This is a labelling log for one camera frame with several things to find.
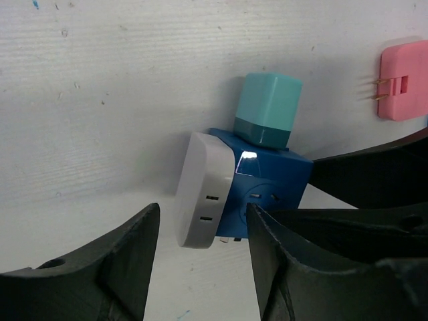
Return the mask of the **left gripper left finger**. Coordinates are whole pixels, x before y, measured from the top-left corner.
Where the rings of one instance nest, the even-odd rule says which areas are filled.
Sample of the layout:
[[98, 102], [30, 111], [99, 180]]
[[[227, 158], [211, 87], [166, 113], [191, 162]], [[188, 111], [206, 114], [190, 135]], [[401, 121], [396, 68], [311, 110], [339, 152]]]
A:
[[41, 266], [1, 274], [2, 320], [143, 320], [160, 226], [152, 203]]

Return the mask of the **white plug adapter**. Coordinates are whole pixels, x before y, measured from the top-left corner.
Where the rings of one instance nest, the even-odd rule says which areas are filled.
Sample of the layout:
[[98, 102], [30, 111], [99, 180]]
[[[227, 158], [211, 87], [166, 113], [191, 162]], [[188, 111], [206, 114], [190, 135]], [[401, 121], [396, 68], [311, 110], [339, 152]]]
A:
[[234, 153], [220, 138], [201, 132], [191, 134], [175, 197], [179, 246], [193, 249], [211, 246], [234, 170]]

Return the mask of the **teal plug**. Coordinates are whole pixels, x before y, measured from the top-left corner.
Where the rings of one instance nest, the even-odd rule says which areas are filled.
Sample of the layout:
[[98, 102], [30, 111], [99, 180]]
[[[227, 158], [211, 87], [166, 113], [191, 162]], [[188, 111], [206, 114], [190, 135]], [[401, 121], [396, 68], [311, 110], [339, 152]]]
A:
[[233, 133], [262, 148], [287, 149], [303, 83], [278, 73], [249, 73], [239, 97]]

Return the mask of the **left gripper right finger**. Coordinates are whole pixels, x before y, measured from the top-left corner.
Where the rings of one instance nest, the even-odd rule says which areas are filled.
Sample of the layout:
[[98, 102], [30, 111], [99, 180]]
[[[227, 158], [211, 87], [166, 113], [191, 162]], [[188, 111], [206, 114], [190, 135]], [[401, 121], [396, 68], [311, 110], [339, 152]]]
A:
[[262, 320], [426, 320], [427, 257], [353, 261], [247, 206]]

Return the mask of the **blue cube socket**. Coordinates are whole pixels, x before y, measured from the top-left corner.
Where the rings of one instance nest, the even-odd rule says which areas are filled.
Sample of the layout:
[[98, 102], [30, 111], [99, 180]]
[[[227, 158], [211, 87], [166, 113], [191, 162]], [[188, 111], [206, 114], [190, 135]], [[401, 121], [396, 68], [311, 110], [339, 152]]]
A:
[[218, 237], [247, 238], [248, 203], [266, 211], [298, 208], [314, 163], [288, 149], [271, 150], [254, 146], [232, 132], [210, 128], [234, 153], [235, 172]]

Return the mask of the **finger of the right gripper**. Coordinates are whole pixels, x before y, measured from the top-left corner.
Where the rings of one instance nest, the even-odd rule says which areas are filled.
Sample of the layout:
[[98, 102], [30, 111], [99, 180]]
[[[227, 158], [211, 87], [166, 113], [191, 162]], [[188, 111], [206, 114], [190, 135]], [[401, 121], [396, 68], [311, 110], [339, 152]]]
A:
[[427, 204], [389, 209], [270, 211], [279, 224], [353, 261], [427, 257]]
[[359, 209], [427, 202], [427, 133], [314, 161], [309, 183]]

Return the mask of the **pink plug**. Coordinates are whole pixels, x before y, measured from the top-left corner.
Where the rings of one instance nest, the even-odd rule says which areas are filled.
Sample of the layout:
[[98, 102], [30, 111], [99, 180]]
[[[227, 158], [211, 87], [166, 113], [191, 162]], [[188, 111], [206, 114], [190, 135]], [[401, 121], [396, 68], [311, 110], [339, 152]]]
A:
[[386, 48], [375, 81], [377, 115], [396, 122], [427, 115], [427, 41]]

